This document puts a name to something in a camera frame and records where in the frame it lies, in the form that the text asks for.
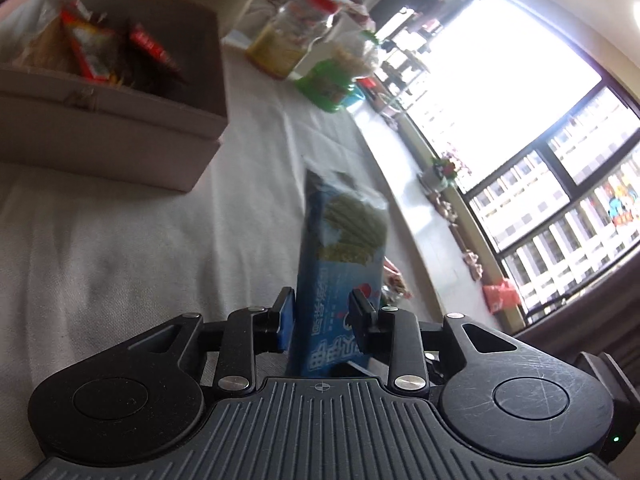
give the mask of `bright sky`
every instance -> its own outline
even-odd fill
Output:
[[[430,88],[456,118],[446,139],[473,171],[475,183],[600,80],[557,36],[505,0],[475,1],[431,49]]]

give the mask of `red lid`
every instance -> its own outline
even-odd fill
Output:
[[[340,7],[338,4],[334,4],[331,0],[309,0],[318,9],[324,10],[329,14],[335,14]]]

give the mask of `jar with red lid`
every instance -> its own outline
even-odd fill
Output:
[[[315,40],[331,28],[338,5],[331,0],[287,0],[246,51],[263,72],[285,79]]]

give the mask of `metal screw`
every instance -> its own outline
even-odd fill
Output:
[[[401,375],[396,378],[394,384],[401,390],[415,391],[423,389],[427,385],[427,382],[417,375]]]
[[[228,392],[239,392],[249,386],[249,381],[240,375],[228,375],[218,381],[218,386]]]

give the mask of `green container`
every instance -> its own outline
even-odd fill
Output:
[[[296,81],[296,86],[313,104],[329,113],[340,110],[342,100],[355,88],[353,78],[333,59],[317,63],[307,75]]]

